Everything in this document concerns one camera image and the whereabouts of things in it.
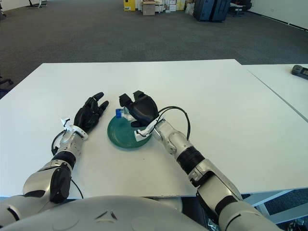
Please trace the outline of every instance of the blue bottle cap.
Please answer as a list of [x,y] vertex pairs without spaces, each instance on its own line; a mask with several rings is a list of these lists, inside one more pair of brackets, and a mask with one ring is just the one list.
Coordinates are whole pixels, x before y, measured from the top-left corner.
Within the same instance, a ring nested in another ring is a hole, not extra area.
[[116,109],[115,110],[115,116],[116,116],[116,118],[121,118],[122,116],[121,116],[121,109]]

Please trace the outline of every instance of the office chair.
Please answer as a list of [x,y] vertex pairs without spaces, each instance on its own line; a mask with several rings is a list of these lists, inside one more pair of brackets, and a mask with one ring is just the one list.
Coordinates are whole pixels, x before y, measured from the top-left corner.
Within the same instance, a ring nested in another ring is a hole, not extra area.
[[[12,85],[12,84],[14,83],[10,78],[6,78],[6,79],[4,79],[4,80],[0,80],[0,85],[3,84],[3,83],[6,83],[6,82],[9,82],[10,85]],[[9,90],[7,90],[7,89],[1,89],[1,88],[0,88],[0,92],[8,93]]]
[[47,5],[47,0],[43,1],[43,0],[39,0],[39,3],[36,4],[32,4],[31,0],[29,0],[30,5],[26,6],[26,7],[42,7],[42,5]]

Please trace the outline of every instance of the black suitcase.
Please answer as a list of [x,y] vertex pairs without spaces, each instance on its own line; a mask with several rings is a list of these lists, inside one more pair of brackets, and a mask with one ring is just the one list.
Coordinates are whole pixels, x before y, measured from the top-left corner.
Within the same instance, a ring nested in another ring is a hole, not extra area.
[[215,0],[210,20],[224,21],[229,11],[230,2],[231,0]]
[[199,21],[210,20],[215,0],[196,0],[193,15]]

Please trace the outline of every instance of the green dish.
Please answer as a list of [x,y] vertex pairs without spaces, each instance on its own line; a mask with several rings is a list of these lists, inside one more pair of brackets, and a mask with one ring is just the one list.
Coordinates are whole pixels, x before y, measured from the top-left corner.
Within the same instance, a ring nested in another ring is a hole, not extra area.
[[107,134],[113,144],[120,148],[138,148],[143,146],[151,136],[137,142],[134,131],[142,128],[132,128],[130,122],[125,118],[113,117],[108,125]]

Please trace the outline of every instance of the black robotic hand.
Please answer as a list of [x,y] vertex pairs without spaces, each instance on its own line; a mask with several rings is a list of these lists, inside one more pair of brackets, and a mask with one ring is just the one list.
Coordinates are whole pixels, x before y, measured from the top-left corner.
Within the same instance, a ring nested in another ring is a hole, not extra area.
[[103,96],[104,93],[99,92],[93,97],[88,98],[85,105],[77,112],[74,125],[80,127],[86,133],[91,131],[98,124],[99,118],[109,104],[108,101],[105,101],[98,106],[97,102]]
[[120,105],[128,108],[129,113],[137,120],[131,123],[132,127],[148,126],[159,116],[157,106],[154,100],[142,91],[136,91],[134,98],[135,102],[128,95],[123,94],[120,96]]

